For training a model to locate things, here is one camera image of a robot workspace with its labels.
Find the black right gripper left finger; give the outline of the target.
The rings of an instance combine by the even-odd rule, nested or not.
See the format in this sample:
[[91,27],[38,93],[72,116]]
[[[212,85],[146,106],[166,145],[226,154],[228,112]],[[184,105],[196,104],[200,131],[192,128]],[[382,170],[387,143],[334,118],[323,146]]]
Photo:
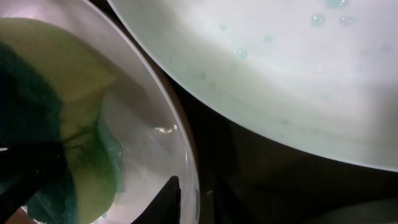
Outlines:
[[180,214],[179,178],[171,176],[147,208],[131,224],[179,224]]

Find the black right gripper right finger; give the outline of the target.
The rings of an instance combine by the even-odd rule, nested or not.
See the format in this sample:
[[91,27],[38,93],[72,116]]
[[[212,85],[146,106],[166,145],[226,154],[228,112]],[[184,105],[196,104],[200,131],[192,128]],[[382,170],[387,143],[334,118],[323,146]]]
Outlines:
[[215,224],[260,224],[221,177],[214,185],[214,221]]

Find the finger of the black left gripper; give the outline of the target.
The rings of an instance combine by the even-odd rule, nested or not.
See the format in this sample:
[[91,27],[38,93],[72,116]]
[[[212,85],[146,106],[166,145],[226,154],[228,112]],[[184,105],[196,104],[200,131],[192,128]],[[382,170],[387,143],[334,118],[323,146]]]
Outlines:
[[1,149],[1,222],[5,223],[31,196],[66,169],[59,142]]

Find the green yellow scrub sponge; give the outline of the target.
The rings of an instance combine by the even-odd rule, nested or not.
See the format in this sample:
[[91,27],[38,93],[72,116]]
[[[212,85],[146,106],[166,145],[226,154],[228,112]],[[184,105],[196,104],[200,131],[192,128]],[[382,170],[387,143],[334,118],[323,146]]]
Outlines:
[[112,205],[116,173],[98,128],[114,80],[113,71],[63,29],[1,19],[1,149],[59,142],[67,165],[22,205],[30,218],[93,223]]

